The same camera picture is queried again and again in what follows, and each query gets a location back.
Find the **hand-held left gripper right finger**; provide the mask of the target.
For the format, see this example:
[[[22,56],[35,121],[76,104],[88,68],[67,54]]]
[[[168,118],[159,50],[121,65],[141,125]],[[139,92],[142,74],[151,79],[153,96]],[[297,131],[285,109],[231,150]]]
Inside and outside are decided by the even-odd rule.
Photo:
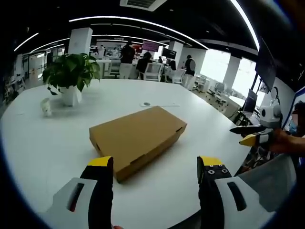
[[[202,229],[260,229],[270,219],[259,195],[215,157],[197,157]]]

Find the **person's right hand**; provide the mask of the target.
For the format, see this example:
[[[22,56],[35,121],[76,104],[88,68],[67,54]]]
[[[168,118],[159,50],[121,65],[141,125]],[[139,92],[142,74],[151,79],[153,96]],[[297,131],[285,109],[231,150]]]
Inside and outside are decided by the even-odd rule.
[[[282,129],[276,129],[273,132],[273,139],[269,146],[271,152],[274,153],[288,153],[291,147],[293,136],[288,135]]]

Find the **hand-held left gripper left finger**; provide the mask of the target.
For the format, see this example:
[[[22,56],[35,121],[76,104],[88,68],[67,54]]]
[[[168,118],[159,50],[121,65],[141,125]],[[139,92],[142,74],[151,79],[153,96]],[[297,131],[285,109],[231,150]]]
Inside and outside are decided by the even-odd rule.
[[[52,229],[112,229],[113,157],[91,160],[54,194],[44,221]]]

